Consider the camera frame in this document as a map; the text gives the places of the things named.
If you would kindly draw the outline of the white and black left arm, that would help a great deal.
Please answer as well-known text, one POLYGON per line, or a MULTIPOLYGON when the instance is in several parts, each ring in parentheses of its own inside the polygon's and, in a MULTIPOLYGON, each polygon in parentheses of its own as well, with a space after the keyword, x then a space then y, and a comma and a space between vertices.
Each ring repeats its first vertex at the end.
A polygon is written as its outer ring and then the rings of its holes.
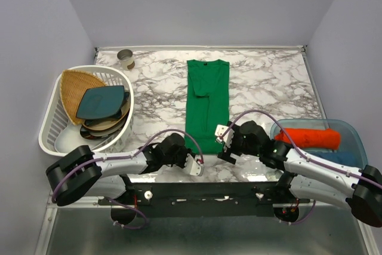
POLYGON ((132 198, 132 189, 124 184, 128 174, 149 174, 163 166, 176 166, 186 174, 200 176, 203 166, 184 138, 172 133, 159 143, 123 153, 97 153, 82 145, 67 153, 46 170, 52 202, 66 206, 83 196, 108 196, 119 204, 132 198))

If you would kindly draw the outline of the green t shirt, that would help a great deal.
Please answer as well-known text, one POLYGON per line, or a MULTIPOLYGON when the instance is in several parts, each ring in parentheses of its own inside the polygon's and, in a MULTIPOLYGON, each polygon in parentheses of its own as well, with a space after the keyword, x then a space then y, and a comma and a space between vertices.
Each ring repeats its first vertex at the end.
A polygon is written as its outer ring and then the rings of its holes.
POLYGON ((221 144, 215 130, 229 120, 229 69, 223 60, 187 61, 186 146, 195 153, 216 155, 221 144))

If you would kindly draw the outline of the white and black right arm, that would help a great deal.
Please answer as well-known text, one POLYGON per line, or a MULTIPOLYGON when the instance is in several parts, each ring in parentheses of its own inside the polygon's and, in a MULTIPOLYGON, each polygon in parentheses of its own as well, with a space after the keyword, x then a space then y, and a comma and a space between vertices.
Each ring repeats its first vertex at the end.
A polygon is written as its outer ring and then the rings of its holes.
POLYGON ((218 158, 235 164, 233 155, 252 155, 283 175, 272 197, 281 202, 292 198, 312 199, 349 209, 361 222, 381 227, 381 172, 371 166, 349 167, 304 152, 294 144, 270 139, 254 121, 218 125, 218 158))

